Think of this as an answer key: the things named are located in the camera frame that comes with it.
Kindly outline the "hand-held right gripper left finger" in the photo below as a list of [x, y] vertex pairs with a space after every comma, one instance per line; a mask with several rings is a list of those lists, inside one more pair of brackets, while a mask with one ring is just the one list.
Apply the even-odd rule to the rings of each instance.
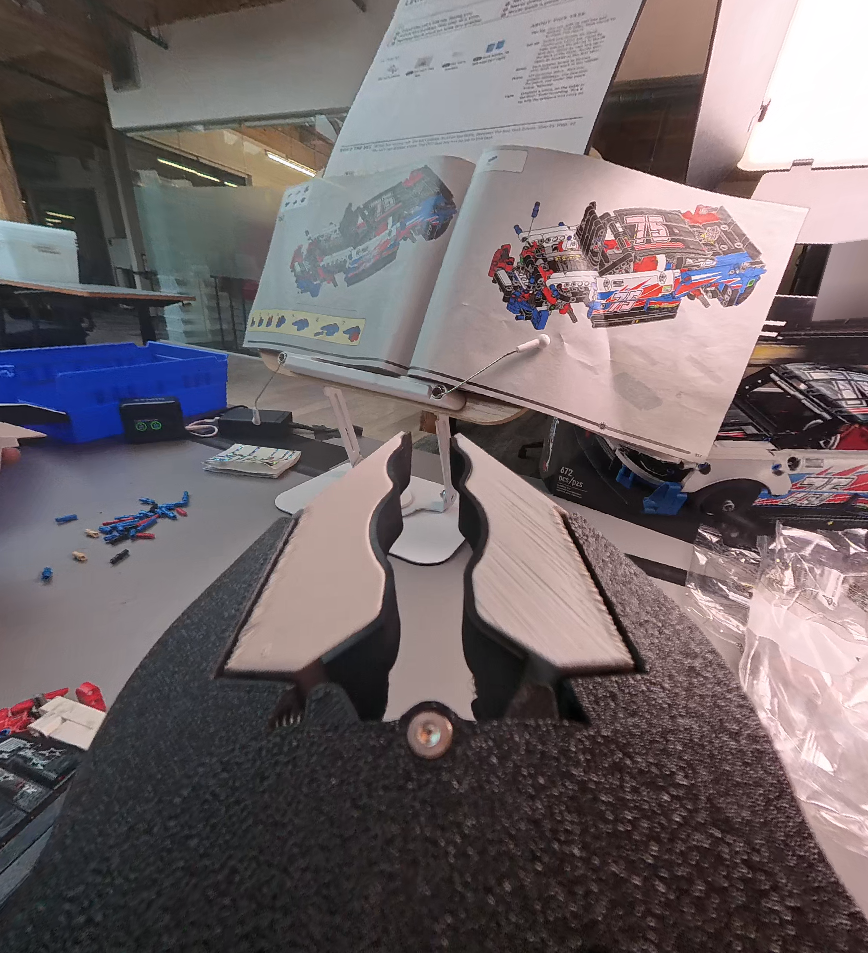
[[401, 635], [389, 553], [411, 463], [402, 433], [294, 518], [237, 626], [226, 677], [389, 687]]

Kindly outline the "toy brick race car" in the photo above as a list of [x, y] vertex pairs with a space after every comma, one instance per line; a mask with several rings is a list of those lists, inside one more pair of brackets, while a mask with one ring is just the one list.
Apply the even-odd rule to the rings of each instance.
[[106, 710], [89, 681], [0, 708], [0, 909], [32, 873]]

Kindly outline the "grey desk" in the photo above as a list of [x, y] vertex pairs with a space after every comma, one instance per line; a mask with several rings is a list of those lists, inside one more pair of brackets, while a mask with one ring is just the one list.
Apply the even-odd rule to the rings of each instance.
[[[130, 675], [179, 614], [279, 518], [274, 501], [315, 473], [302, 453], [301, 473], [275, 480], [208, 473], [214, 450], [180, 440], [153, 446], [121, 439], [85, 445], [28, 446], [0, 475], [0, 708], [83, 681], [112, 705]], [[127, 514], [138, 497], [180, 499], [187, 518], [169, 520], [153, 542], [116, 547], [84, 536], [102, 520]], [[635, 558], [683, 604], [692, 545], [569, 501]], [[401, 649], [390, 676], [389, 720], [422, 700], [471, 715], [474, 690], [464, 662], [460, 623], [469, 547], [421, 567], [395, 559]]]

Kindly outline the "white book stand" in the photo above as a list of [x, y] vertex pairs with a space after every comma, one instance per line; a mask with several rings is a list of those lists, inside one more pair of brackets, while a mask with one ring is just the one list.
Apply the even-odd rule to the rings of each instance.
[[445, 387], [408, 375], [380, 375], [298, 353], [263, 351], [262, 359], [274, 374], [285, 370], [288, 374], [307, 376], [321, 382], [348, 458], [347, 463], [312, 478], [297, 489], [280, 494], [275, 499], [278, 509], [296, 515], [362, 460], [346, 396], [354, 390], [371, 392], [420, 405], [432, 410], [436, 419], [441, 483], [419, 476], [411, 477], [408, 489], [401, 495], [404, 529], [393, 545], [392, 554], [422, 566], [439, 565], [455, 554], [464, 543], [464, 538], [459, 530], [457, 492], [450, 471], [450, 420], [472, 418], [474, 397], [468, 397], [460, 385]]

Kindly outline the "long blue plastic bin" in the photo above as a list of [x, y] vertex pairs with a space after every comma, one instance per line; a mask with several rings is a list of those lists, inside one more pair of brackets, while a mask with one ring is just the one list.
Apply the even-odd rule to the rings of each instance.
[[70, 422], [39, 425], [67, 443], [122, 432], [118, 407], [126, 399], [177, 398], [185, 416], [227, 405], [228, 358], [219, 351], [165, 342], [88, 344], [0, 351], [22, 398], [42, 399]]

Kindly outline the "sticker sheet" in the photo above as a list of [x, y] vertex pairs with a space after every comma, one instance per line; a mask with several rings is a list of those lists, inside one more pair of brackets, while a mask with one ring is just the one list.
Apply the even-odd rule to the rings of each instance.
[[215, 473], [279, 478], [300, 459], [298, 450], [237, 443], [205, 460], [202, 467]]

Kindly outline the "heap of blue red pins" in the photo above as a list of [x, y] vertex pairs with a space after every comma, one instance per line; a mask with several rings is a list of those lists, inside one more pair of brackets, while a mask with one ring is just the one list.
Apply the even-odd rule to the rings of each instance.
[[115, 554], [107, 558], [107, 565], [119, 566], [130, 556], [130, 544], [152, 541], [154, 528], [161, 520], [176, 521], [188, 517], [191, 493], [186, 490], [172, 501], [160, 501], [151, 496], [138, 499], [139, 509], [129, 514], [117, 515], [103, 520], [98, 526], [83, 528], [84, 536], [89, 540], [98, 540], [116, 547]]

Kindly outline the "black device with green circles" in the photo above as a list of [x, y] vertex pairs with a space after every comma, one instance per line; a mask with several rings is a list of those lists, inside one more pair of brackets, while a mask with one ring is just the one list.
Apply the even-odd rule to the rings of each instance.
[[123, 435], [129, 443], [176, 441], [187, 435], [177, 398], [126, 399], [119, 402], [118, 412]]

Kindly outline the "black power adapter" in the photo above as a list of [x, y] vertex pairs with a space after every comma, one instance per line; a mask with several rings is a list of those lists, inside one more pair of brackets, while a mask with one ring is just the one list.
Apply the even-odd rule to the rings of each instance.
[[216, 422], [217, 435], [232, 442], [276, 446], [283, 434], [294, 426], [290, 411], [260, 410], [244, 406], [222, 412]]

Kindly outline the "wooden background table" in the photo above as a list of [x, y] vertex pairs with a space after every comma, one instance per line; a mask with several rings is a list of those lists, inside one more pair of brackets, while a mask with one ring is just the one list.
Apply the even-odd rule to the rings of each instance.
[[175, 304], [187, 304], [197, 301], [194, 295], [181, 292], [158, 292], [127, 288], [115, 285], [82, 283], [40, 283], [0, 278], [0, 288], [10, 289], [20, 294], [37, 292], [63, 295], [70, 298], [85, 299], [94, 302], [114, 302], [133, 306], [139, 325], [143, 344], [156, 340], [152, 310], [164, 309]]

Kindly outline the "crumpled clear plastic bags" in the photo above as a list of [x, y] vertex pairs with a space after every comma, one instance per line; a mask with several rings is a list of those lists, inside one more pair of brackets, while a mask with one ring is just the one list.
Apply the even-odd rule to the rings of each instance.
[[732, 543], [702, 526], [686, 586], [868, 915], [868, 529], [777, 524]]

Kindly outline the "toy car set box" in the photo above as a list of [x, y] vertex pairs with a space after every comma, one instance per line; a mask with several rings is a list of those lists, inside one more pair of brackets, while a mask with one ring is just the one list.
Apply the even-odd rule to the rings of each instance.
[[562, 501], [684, 541], [702, 521], [734, 542], [868, 529], [868, 239], [797, 246], [705, 461], [554, 420], [539, 471]]

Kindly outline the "open instruction booklet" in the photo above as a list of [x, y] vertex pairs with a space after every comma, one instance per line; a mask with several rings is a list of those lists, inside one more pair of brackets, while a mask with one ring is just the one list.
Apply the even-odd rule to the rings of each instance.
[[807, 211], [500, 148], [287, 191], [245, 344], [704, 459]]

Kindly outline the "printed paper sheet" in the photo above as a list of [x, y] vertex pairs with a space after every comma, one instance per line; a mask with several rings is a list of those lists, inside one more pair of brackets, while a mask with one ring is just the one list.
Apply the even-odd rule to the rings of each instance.
[[325, 176], [484, 149], [583, 154], [642, 1], [402, 1]]

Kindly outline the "bright lamp panel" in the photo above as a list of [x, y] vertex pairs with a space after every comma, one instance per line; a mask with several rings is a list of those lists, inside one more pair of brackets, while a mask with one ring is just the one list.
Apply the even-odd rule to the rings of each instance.
[[868, 166], [868, 1], [721, 2], [687, 182]]

